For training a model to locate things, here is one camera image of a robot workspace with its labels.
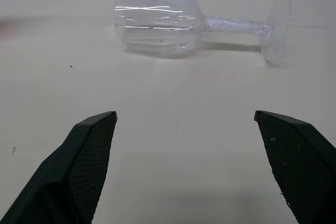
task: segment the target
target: glass base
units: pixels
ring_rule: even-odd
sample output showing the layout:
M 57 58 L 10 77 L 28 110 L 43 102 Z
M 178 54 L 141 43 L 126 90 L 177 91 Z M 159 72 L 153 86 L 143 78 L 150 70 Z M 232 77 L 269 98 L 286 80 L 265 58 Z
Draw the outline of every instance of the glass base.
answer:
M 277 0 L 260 33 L 261 50 L 266 60 L 279 56 L 288 34 L 291 17 L 291 1 Z

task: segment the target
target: mesh texture pad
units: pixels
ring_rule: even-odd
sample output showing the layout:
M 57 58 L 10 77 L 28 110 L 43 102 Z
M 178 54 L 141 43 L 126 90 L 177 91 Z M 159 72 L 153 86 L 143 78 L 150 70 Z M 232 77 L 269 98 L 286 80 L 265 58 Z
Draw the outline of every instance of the mesh texture pad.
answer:
M 67 179 L 83 223 L 90 224 L 101 195 L 108 162 L 114 119 L 96 125 L 75 160 Z
M 300 224 L 316 223 L 332 195 L 334 172 L 291 125 L 272 119 L 258 123 L 287 205 Z

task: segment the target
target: white table surface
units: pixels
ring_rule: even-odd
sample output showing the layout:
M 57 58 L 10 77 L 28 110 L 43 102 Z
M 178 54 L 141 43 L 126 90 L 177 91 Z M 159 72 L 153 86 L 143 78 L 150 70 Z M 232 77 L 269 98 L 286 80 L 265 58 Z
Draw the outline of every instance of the white table surface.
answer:
M 257 21 L 272 3 L 197 1 L 205 14 Z M 253 117 L 293 116 L 335 143 L 336 0 L 292 6 L 294 27 L 271 65 L 249 51 L 253 35 L 205 35 L 184 59 L 124 52 L 113 27 L 81 22 L 1 39 L 0 217 L 74 124 L 117 111 L 93 223 L 296 223 Z M 113 9 L 114 0 L 0 0 L 0 17 Z

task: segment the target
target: glass stem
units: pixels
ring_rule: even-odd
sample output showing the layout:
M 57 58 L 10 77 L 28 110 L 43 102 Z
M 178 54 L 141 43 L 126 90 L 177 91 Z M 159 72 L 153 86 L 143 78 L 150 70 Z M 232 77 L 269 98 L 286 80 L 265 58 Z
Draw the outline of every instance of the glass stem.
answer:
M 205 31 L 224 31 L 227 33 L 261 34 L 269 29 L 269 26 L 265 23 L 211 16 L 205 16 L 205 24 Z

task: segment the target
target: wine glass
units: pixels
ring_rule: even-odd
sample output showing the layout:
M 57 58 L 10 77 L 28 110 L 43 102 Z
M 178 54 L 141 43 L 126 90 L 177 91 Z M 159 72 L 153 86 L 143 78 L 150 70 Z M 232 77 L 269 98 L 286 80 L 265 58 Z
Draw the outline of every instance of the wine glass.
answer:
M 186 51 L 204 31 L 256 34 L 270 60 L 279 55 L 290 17 L 290 0 L 278 0 L 264 23 L 205 16 L 195 0 L 116 0 L 114 25 L 127 47 L 157 54 Z

